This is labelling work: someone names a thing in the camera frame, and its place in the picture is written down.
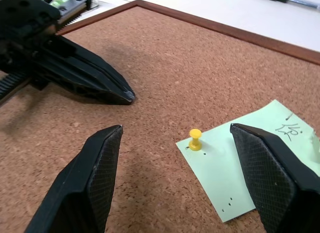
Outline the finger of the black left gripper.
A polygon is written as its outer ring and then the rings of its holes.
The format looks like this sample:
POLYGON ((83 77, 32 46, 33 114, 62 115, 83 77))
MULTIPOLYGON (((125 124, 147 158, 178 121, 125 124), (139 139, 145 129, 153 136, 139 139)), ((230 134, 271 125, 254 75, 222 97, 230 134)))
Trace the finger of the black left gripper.
POLYGON ((32 59, 40 75, 78 96, 107 105, 130 105, 134 91, 125 78, 101 57, 59 57, 41 54, 32 59))
POLYGON ((109 63, 63 36, 47 41, 47 80, 80 96, 135 95, 109 63))

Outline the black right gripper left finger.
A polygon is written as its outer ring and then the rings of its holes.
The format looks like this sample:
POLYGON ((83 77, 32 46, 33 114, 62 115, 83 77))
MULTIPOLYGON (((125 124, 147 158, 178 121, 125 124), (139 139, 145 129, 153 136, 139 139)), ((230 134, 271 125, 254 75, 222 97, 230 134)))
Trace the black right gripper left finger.
POLYGON ((105 233, 123 127, 97 131, 55 178, 24 233, 105 233))

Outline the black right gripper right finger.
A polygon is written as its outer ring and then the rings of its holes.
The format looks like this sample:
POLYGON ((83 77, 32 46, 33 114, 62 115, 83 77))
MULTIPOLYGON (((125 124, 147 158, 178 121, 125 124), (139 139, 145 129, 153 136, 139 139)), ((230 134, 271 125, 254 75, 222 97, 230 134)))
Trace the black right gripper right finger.
POLYGON ((275 134, 240 123, 230 133, 266 233, 320 233, 320 177, 275 134))

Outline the green paper note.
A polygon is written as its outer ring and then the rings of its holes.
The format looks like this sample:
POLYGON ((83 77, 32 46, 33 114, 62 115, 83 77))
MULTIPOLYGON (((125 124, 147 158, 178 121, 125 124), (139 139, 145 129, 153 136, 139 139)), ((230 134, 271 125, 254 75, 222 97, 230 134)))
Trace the green paper note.
POLYGON ((230 125, 239 123, 279 136, 299 160, 320 177, 320 139, 315 130, 276 99, 252 113, 202 133, 199 151, 191 138, 176 143, 222 222, 256 207, 247 189, 230 125))

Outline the wood-framed cork board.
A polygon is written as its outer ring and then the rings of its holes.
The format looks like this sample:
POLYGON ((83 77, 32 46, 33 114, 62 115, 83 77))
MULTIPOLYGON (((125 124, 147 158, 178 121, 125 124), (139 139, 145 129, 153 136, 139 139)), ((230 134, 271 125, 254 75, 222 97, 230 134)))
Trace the wood-framed cork board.
POLYGON ((128 106, 50 84, 0 107, 0 233, 24 233, 57 174, 95 132, 123 126, 107 233, 265 233, 256 211, 222 223, 176 146, 278 100, 320 135, 320 66, 141 7, 68 39, 116 68, 128 106))

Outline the yellow pushpin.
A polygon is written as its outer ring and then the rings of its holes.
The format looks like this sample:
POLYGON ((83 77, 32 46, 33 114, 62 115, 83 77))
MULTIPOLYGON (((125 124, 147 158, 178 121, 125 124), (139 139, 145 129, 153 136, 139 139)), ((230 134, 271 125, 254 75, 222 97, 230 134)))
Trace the yellow pushpin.
POLYGON ((192 151, 199 151, 202 148, 202 143, 200 142, 202 132, 197 128, 193 128, 189 131, 189 136, 191 137, 191 140, 188 144, 188 147, 192 151))

